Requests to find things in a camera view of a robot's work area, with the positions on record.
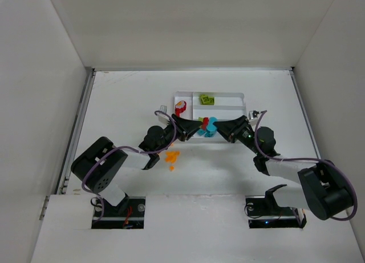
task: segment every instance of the white table surface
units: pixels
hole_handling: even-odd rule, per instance
[[[315,157],[299,100],[288,71],[141,71],[97,72],[76,157],[101,136],[116,146],[137,147],[161,105],[173,112],[176,91],[243,92],[247,110],[268,110],[262,125],[275,132],[276,150],[286,156]],[[161,154],[153,169],[121,169],[115,181],[130,196],[242,193],[262,195],[291,181],[267,177],[254,164],[254,153],[243,144],[175,142],[181,152],[175,170]],[[80,193],[71,174],[67,193]]]
[[[315,156],[288,71],[142,71],[96,74],[76,157],[100,136],[137,147],[158,124],[153,111],[167,105],[171,113],[179,90],[243,92],[248,110],[269,111],[262,125],[274,130],[278,152]],[[249,229],[244,195],[298,185],[259,173],[242,144],[173,149],[181,151],[173,172],[162,159],[116,175],[130,196],[147,195],[143,230],[90,230],[90,194],[71,175],[68,195],[51,197],[32,262],[363,262],[349,222],[307,211],[304,230]]]

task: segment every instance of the black mount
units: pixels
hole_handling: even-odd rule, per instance
[[[100,137],[72,163],[71,171],[82,181],[92,166],[112,149],[114,149],[113,142],[105,136]],[[127,156],[122,150],[112,153],[90,175],[86,181],[87,188],[93,193],[99,193],[108,187]]]
[[[128,218],[128,227],[130,229],[144,228],[145,197],[126,197],[121,202],[123,207],[118,211],[106,200],[103,201],[105,206],[104,215],[101,220],[92,223],[91,229],[124,229],[123,224],[128,214],[128,208],[132,208],[132,214]],[[93,221],[97,220],[100,214],[101,212],[95,211]]]
[[[286,184],[275,186],[265,192],[265,197],[247,197],[246,209],[248,217],[254,220],[249,221],[250,228],[304,228],[307,223],[306,217],[298,223],[290,207],[280,207],[275,201],[273,193]],[[265,216],[265,219],[256,220],[257,217]]]
[[[329,165],[317,163],[298,172],[309,209],[321,220],[353,206],[350,186]]]

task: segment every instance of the white panel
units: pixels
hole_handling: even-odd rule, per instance
[[[98,72],[77,147],[79,156],[101,136],[116,146],[137,147],[149,127],[162,125],[153,114],[161,105],[171,114],[176,91],[242,92],[248,110],[269,110],[262,125],[275,132],[283,155],[315,157],[315,151],[288,71]],[[165,152],[153,169],[121,168],[114,181],[129,196],[146,194],[263,195],[278,184],[295,184],[257,171],[253,152],[242,143],[174,143],[180,151],[170,172]],[[71,174],[67,193],[79,193]]]
[[[110,182],[107,188],[99,192],[99,195],[113,206],[117,206],[125,198],[125,193],[114,181]]]
[[[50,0],[0,0],[0,254],[28,262],[86,77]]]
[[[363,262],[349,222],[318,220],[307,211],[304,230],[249,229],[244,201],[242,195],[148,196],[144,229],[90,230],[84,205],[90,207],[90,197],[60,196],[51,201],[32,262]],[[58,228],[47,215],[69,220],[69,227]]]
[[[128,157],[122,164],[123,168],[128,167],[128,168],[143,169],[144,167],[146,167],[147,163],[150,161],[150,158],[148,155],[132,152],[130,150],[125,150],[124,152],[126,154],[128,154]]]
[[[52,0],[86,66],[294,66],[333,0]]]
[[[295,69],[318,147],[359,197],[352,224],[365,251],[365,0],[335,0]]]
[[[284,159],[286,156],[278,156],[279,159]],[[276,161],[269,160],[266,162],[266,168],[270,176],[280,176],[284,179],[289,179],[293,182],[300,184],[298,172],[315,166],[315,162],[303,162],[303,161]]]

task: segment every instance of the wire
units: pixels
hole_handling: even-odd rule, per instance
[[[245,215],[247,215],[248,217],[250,217],[251,219],[259,219],[260,217],[263,217],[263,216],[250,216],[249,215],[249,211],[248,211],[248,209],[247,209],[247,205],[245,205],[245,209],[244,209],[244,211],[245,211]],[[279,215],[279,217],[277,218],[277,219],[275,219],[275,220],[279,220],[280,219],[280,217],[282,216],[282,212],[280,212],[280,215]]]
[[[125,217],[125,220],[124,220],[124,223],[123,223],[123,226],[122,228],[125,227],[125,225],[128,224],[128,218],[132,215],[132,206],[129,206],[129,208],[127,208],[127,216]]]
[[[100,158],[95,164],[94,166],[91,167],[91,169],[86,173],[84,179],[82,180],[81,182],[81,188],[82,190],[84,190],[85,192],[88,192],[88,193],[93,193],[93,191],[89,190],[86,188],[86,181],[89,179],[89,177],[92,175],[92,173],[95,171],[95,169],[100,165],[101,162],[105,161],[105,159],[110,156],[112,153],[118,151],[118,150],[121,150],[121,149],[128,149],[128,150],[131,150],[133,152],[136,152],[136,153],[143,153],[143,154],[148,154],[148,155],[151,155],[151,154],[156,154],[156,153],[160,153],[166,149],[168,149],[170,147],[170,145],[175,141],[175,138],[176,138],[176,135],[177,135],[177,127],[176,127],[176,123],[175,121],[173,120],[172,117],[170,117],[168,114],[166,114],[165,112],[162,112],[162,111],[155,111],[155,115],[157,116],[157,114],[163,114],[165,115],[166,117],[168,117],[168,119],[170,120],[170,123],[172,124],[173,126],[173,136],[172,136],[172,139],[170,141],[170,143],[165,146],[164,148],[158,150],[158,151],[152,151],[152,152],[144,152],[144,151],[138,151],[137,149],[133,148],[133,147],[130,147],[130,146],[119,146],[119,147],[116,147],[112,150],[110,150],[109,152],[107,152],[102,158]],[[96,193],[97,197],[94,197],[96,199],[100,199],[101,201],[101,205],[102,205],[102,213],[100,215],[100,217],[94,221],[94,223],[100,221],[103,216],[104,216],[104,208],[105,208],[105,205],[104,205],[104,201],[103,201],[103,198],[101,195],[99,195],[98,193]]]
[[[99,198],[98,197],[93,197],[91,200],[90,200],[90,204],[94,207],[98,207],[98,201],[99,201]]]
[[[352,219],[355,215],[356,212],[358,211],[358,197],[356,195],[355,189],[352,186],[351,182],[349,181],[349,179],[346,177],[346,175],[339,169],[337,168],[333,163],[327,161],[327,160],[323,160],[323,159],[316,159],[316,158],[312,158],[312,157],[295,157],[295,158],[289,158],[289,159],[280,159],[278,157],[271,157],[268,156],[267,154],[265,154],[259,147],[258,145],[258,141],[257,141],[257,130],[258,130],[258,126],[264,116],[264,114],[267,113],[267,110],[262,111],[261,112],[261,116],[259,117],[256,127],[255,127],[255,134],[254,134],[254,141],[255,141],[255,146],[257,148],[257,150],[260,152],[260,154],[262,154],[264,157],[268,158],[268,159],[272,159],[272,160],[276,160],[276,161],[315,161],[315,162],[320,162],[323,163],[325,165],[328,165],[329,167],[331,167],[332,169],[334,169],[336,172],[338,172],[342,179],[346,182],[346,184],[349,186],[350,188],[350,195],[354,201],[354,207],[352,209],[352,212],[349,216],[340,219],[339,217],[331,217],[333,220],[337,220],[337,221],[348,221],[350,219]]]
[[[263,216],[250,216],[249,215],[249,210],[247,209],[247,205],[245,205],[245,215],[247,215],[248,217],[250,217],[251,219],[259,219],[260,217],[263,217]]]

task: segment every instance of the white enclosure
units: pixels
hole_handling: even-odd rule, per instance
[[[278,152],[288,157],[316,157],[292,72],[237,69],[97,72],[75,157],[102,135],[117,146],[136,147],[149,126],[157,122],[153,111],[159,105],[167,105],[171,113],[175,91],[183,88],[202,91],[208,82],[217,91],[227,93],[234,87],[245,92],[249,110],[267,108],[269,112],[262,124],[274,130]],[[109,262],[124,258],[139,263],[165,262],[167,258],[175,258],[176,262],[200,262],[203,258],[214,262],[239,262],[242,258],[277,263],[294,259],[297,263],[329,259],[338,263],[362,262],[349,222],[329,220],[323,224],[309,214],[304,230],[268,229],[265,233],[249,229],[243,195],[263,195],[279,184],[287,184],[284,192],[291,190],[289,195],[302,192],[302,188],[293,181],[257,172],[254,153],[241,143],[177,141],[169,149],[175,150],[180,156],[173,172],[164,161],[163,152],[153,169],[143,171],[122,166],[113,178],[128,195],[146,196],[143,230],[90,230],[91,196],[84,196],[81,181],[72,173],[63,188],[68,198],[52,197],[48,204],[47,220],[42,225],[33,262],[52,259],[61,263],[74,258],[75,262],[86,263],[102,257]],[[286,201],[293,203],[286,206],[295,207],[298,203],[295,199]],[[313,239],[313,232],[321,237]],[[301,244],[292,253],[297,244],[291,239],[296,238]],[[90,252],[88,247],[95,242],[108,247],[108,252],[100,253],[97,249]],[[125,244],[117,248],[112,243]],[[260,248],[263,251],[258,252],[254,249],[257,246],[270,249]]]
[[[333,0],[52,0],[85,65],[295,66]]]

